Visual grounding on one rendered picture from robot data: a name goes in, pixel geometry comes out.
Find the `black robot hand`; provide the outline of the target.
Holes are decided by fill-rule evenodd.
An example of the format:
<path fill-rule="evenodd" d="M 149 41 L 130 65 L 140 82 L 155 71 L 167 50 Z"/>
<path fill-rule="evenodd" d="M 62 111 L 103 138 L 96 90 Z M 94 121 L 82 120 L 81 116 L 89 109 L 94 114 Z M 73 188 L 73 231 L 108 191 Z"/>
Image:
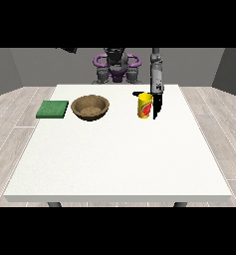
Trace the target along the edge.
<path fill-rule="evenodd" d="M 132 94 L 137 97 L 138 102 L 138 95 L 145 92 L 133 92 Z M 161 111 L 162 107 L 162 94 L 151 94 L 152 95 L 152 106 L 150 110 L 150 114 L 153 114 L 153 118 L 156 119 L 158 113 Z"/>

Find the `brown wooden bowl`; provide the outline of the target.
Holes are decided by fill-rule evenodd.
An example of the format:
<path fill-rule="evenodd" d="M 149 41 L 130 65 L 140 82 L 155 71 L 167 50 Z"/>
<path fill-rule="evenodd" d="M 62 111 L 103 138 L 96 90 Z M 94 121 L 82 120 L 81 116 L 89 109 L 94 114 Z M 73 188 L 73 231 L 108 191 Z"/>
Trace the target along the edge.
<path fill-rule="evenodd" d="M 82 96 L 71 104 L 72 112 L 81 120 L 92 122 L 102 118 L 109 110 L 109 101 L 97 95 Z"/>

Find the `green square pad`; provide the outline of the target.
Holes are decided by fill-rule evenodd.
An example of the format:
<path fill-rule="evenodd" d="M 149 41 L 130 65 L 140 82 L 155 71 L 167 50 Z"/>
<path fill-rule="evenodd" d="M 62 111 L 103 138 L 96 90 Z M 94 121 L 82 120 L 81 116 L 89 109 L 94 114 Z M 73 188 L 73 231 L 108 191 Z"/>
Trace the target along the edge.
<path fill-rule="evenodd" d="M 62 119 L 65 116 L 68 101 L 42 101 L 37 113 L 37 119 Z"/>

